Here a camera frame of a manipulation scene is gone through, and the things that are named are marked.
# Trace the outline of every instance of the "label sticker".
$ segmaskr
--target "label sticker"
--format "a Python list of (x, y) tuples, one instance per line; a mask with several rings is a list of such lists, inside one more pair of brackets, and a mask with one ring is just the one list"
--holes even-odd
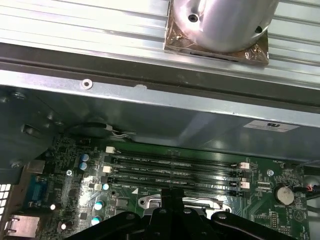
[(289, 124), (283, 124), (283, 123), (271, 122), (271, 121), (259, 121), (259, 120), (254, 120), (243, 127), (250, 128), (250, 129), (274, 131), (274, 132), (280, 132), (280, 133), (285, 133), (292, 129), (299, 128), (299, 126), (296, 126), (296, 125), (289, 125)]

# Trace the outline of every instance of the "chip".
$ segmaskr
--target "chip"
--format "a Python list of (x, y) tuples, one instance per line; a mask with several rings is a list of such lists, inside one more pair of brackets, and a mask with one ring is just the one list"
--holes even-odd
[(96, 152), (93, 154), (92, 158), (94, 159), (98, 159), (100, 157), (100, 153), (99, 152)]
[(102, 176), (100, 178), (100, 183), (101, 184), (107, 184), (108, 183), (108, 177), (107, 176)]
[(109, 201), (109, 204), (110, 204), (110, 205), (116, 205), (116, 204), (117, 204), (117, 201), (115, 201), (115, 200), (110, 200), (110, 201)]
[(80, 220), (87, 220), (88, 214), (85, 212), (80, 213)]
[(128, 205), (128, 200), (127, 199), (118, 199), (116, 202), (116, 206), (120, 208), (126, 208)]
[(101, 191), (102, 190), (102, 184), (95, 184), (94, 185), (94, 190), (95, 191)]
[(97, 171), (94, 169), (89, 170), (89, 176), (95, 177), (97, 175)]
[(111, 156), (110, 156), (110, 155), (107, 155), (107, 156), (104, 157), (104, 160), (103, 160), (103, 161), (104, 161), (105, 163), (111, 163), (111, 159), (112, 159)]
[(76, 190), (71, 189), (71, 190), (69, 191), (69, 194), (68, 194), (68, 196), (69, 196), (69, 197), (75, 198), (75, 197), (76, 197), (76, 195), (77, 195)]
[(110, 209), (109, 212), (108, 212), (108, 214), (111, 215), (111, 216), (113, 216), (113, 215), (115, 215), (115, 212), (116, 212), (115, 210)]
[(121, 213), (124, 213), (126, 210), (121, 210), (121, 209), (117, 209), (115, 211), (116, 214), (121, 214)]

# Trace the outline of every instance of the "screw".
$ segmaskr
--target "screw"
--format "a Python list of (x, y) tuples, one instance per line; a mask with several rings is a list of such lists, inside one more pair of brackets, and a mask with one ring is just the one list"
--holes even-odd
[(192, 213), (192, 211), (191, 211), (189, 208), (185, 208), (185, 209), (183, 210), (183, 212), (184, 212), (185, 214), (190, 214), (190, 213)]
[(73, 173), (73, 172), (72, 172), (72, 170), (70, 170), (70, 169), (65, 172), (65, 174), (66, 174), (67, 176), (72, 176), (72, 173)]
[(48, 116), (46, 117), (49, 120), (53, 120), (54, 119), (54, 114), (51, 112), (48, 114)]
[(9, 98), (7, 98), (6, 96), (0, 97), (0, 103), (6, 104), (7, 102), (9, 102)]
[(127, 216), (126, 216), (126, 218), (125, 219), (127, 219), (127, 220), (132, 220), (132, 219), (134, 219), (135, 218), (135, 215), (133, 215), (133, 214), (128, 214)]
[(275, 174), (275, 172), (269, 169), (268, 171), (266, 171), (266, 174), (268, 174), (268, 176), (271, 177)]
[(93, 85), (94, 83), (90, 79), (84, 79), (80, 84), (81, 88), (84, 90), (89, 90)]
[(227, 215), (225, 215), (224, 213), (219, 213), (219, 214), (218, 214), (218, 218), (220, 218), (220, 219), (226, 219), (226, 218), (227, 218)]
[(15, 161), (14, 163), (11, 164), (11, 168), (13, 168), (13, 169), (20, 168), (21, 166), (22, 166), (21, 161)]
[(64, 123), (62, 121), (56, 121), (54, 124), (58, 126), (62, 126)]
[(12, 93), (12, 96), (16, 99), (24, 100), (26, 99), (26, 95), (24, 95), (22, 92), (15, 91)]

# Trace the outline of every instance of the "black wire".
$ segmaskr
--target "black wire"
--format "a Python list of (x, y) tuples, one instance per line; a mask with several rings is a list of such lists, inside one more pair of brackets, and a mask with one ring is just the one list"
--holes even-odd
[(314, 206), (307, 206), (308, 211), (313, 212), (313, 213), (317, 213), (320, 214), (320, 208), (318, 207), (314, 207)]
[(64, 130), (64, 133), (68, 133), (72, 129), (77, 128), (97, 128), (97, 129), (105, 129), (107, 124), (101, 122), (82, 122), (75, 125), (71, 125)]
[(317, 193), (314, 193), (312, 195), (307, 195), (306, 199), (307, 200), (311, 200), (311, 199), (316, 199), (316, 198), (319, 198), (319, 197), (320, 197), (320, 192), (317, 192)]

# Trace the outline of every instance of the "integrated circuit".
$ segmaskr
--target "integrated circuit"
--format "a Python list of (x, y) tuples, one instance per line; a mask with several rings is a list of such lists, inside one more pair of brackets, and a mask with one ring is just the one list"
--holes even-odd
[(118, 208), (127, 208), (128, 200), (127, 199), (118, 198), (118, 200), (116, 202), (116, 206)]
[(88, 214), (86, 212), (80, 213), (80, 220), (87, 220)]

